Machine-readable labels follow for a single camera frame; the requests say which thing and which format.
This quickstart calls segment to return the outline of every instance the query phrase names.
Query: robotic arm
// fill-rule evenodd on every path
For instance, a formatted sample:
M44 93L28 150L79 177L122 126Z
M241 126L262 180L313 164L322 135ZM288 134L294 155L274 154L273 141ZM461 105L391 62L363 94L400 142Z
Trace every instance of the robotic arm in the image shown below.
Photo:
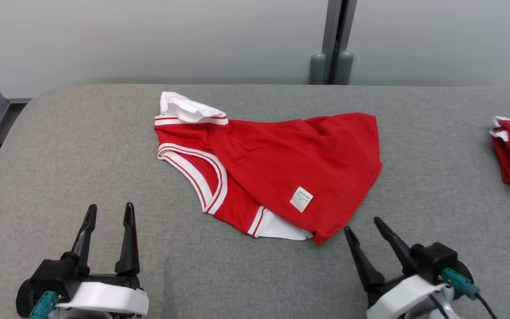
M135 210L128 202L125 233L115 274L91 275L89 241L96 225L97 206L88 208L72 250L59 260L45 259L16 297L17 313L31 319L125 319L147 315L148 297L139 284L139 250Z
M457 252L439 242L428 247L416 244L411 249L381 218L375 217L374 222L402 264L403 275L385 280L346 226L346 239L367 293L368 319L459 319L451 303L463 295L480 299L496 319L473 284L470 270L458 260Z

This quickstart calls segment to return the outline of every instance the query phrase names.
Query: white label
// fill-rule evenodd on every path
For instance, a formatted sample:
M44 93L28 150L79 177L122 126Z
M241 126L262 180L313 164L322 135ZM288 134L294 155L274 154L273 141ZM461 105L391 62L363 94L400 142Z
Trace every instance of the white label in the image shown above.
M312 194L310 194L307 190L299 187L296 189L296 192L294 192L290 203L300 212L304 212L304 209L308 206L308 204L310 204L313 197L314 196L312 196Z

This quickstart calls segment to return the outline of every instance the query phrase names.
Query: white wall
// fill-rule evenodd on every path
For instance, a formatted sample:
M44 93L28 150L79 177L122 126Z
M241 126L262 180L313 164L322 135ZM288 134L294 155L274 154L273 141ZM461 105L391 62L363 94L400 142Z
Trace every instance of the white wall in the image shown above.
M510 0L358 0L352 85L510 86Z
M328 0L0 0L0 89L308 82Z

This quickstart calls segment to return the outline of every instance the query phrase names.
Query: red and white striped trim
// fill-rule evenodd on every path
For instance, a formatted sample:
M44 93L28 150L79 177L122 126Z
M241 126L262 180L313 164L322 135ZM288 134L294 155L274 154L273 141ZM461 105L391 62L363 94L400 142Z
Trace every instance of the red and white striped trim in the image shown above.
M267 208L265 208L263 205L259 206L257 209L257 214L255 215L255 218L253 218L253 223L251 224L251 227L247 231L247 234L257 238L259 237L259 226L261 225L261 220L263 220L263 214Z
M206 178L202 175L202 173L196 169L192 163L178 155L178 153L202 158L214 168L216 175L218 176L218 186L214 194L212 194ZM190 183L200 198L202 212L213 215L218 211L218 208L221 206L225 196L227 195L227 172L214 154L183 147L173 143L162 143L158 146L157 158L160 160L166 160L182 172L188 180L190 180Z
M158 115L155 117L155 126L169 124L201 124L211 123L216 125L227 125L229 123L227 117L203 117L196 122L187 122L175 117L174 115Z

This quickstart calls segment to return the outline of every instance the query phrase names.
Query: gray table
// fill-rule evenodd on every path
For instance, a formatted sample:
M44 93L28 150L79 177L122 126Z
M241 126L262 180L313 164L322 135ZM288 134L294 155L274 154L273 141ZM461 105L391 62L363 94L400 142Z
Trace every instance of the gray table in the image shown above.
M20 283L71 248L93 202L89 265L112 272L127 201L151 318L365 318L343 234L321 246L254 239L201 213L186 178L155 156L164 90L235 119L376 115L385 166L350 223L363 249L386 277L399 274L373 216L409 245L443 242L510 318L510 186L487 133L494 115L510 117L510 89L226 85L80 86L27 105L0 152L0 318L16 317ZM453 306L464 318L488 318L466 298Z

